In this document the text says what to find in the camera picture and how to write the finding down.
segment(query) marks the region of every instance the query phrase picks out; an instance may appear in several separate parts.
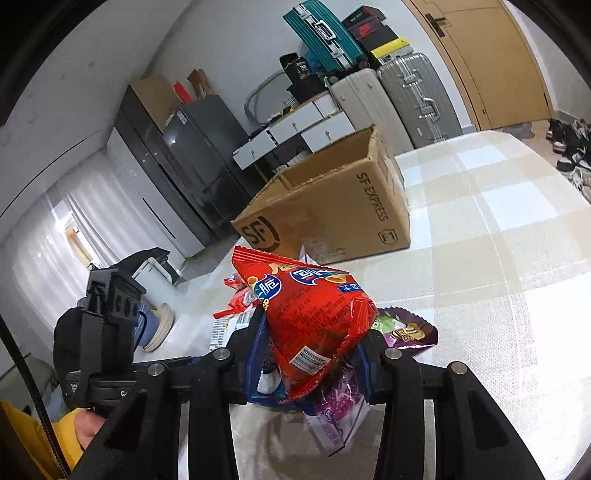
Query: wooden door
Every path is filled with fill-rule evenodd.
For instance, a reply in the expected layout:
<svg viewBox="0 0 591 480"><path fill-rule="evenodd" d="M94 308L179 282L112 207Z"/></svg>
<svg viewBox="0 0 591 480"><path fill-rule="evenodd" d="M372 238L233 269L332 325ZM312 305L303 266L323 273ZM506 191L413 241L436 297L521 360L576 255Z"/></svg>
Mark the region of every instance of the wooden door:
<svg viewBox="0 0 591 480"><path fill-rule="evenodd" d="M404 3L442 53L477 127L499 128L552 116L538 64L501 2Z"/></svg>

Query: metal screw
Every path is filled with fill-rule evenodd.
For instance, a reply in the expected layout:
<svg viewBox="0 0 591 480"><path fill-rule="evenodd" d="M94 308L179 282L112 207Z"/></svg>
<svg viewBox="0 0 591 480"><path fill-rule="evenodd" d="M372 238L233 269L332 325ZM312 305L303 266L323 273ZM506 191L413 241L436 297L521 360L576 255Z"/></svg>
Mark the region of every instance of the metal screw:
<svg viewBox="0 0 591 480"><path fill-rule="evenodd" d="M457 373L458 375L463 375L466 372L468 372L468 367L464 365L462 362L453 362L452 371Z"/></svg>
<svg viewBox="0 0 591 480"><path fill-rule="evenodd" d="M218 348L213 352L213 357L216 360L225 360L230 357L230 350L227 348Z"/></svg>
<svg viewBox="0 0 591 480"><path fill-rule="evenodd" d="M148 373L153 377L159 376L162 372L164 372L163 364L152 364L148 367Z"/></svg>
<svg viewBox="0 0 591 480"><path fill-rule="evenodd" d="M384 355L390 360L398 360L400 357L402 357L402 352L397 348L386 348Z"/></svg>

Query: pile of shoes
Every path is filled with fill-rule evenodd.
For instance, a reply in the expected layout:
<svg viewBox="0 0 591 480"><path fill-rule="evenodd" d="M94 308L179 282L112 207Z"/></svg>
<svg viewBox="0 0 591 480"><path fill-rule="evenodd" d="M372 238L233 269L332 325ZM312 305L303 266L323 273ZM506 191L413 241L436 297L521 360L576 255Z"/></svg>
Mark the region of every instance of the pile of shoes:
<svg viewBox="0 0 591 480"><path fill-rule="evenodd" d="M583 119L568 125L553 118L546 138L552 150L562 154L556 169L591 203L591 126Z"/></svg>

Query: curtain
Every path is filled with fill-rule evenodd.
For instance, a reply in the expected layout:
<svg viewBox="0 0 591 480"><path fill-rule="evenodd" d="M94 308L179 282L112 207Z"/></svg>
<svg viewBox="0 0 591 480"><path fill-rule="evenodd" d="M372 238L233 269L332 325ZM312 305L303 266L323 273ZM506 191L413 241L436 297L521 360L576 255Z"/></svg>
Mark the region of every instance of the curtain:
<svg viewBox="0 0 591 480"><path fill-rule="evenodd" d="M78 228L105 265L148 248L170 251L179 269L184 257L163 232L133 188L116 175L105 149L86 159L57 183Z"/></svg>
<svg viewBox="0 0 591 480"><path fill-rule="evenodd" d="M56 226L45 195L4 240L0 264L2 317L31 353L51 362L53 328L85 295L88 271Z"/></svg>

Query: person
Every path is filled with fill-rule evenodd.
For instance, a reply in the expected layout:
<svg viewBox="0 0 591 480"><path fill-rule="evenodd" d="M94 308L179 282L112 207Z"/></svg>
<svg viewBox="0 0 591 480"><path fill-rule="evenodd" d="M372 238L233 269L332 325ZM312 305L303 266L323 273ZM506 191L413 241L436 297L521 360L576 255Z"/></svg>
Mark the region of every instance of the person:
<svg viewBox="0 0 591 480"><path fill-rule="evenodd" d="M53 423L70 469L76 466L104 422L92 410L78 408ZM0 401L0 478L61 478L41 424L6 401Z"/></svg>

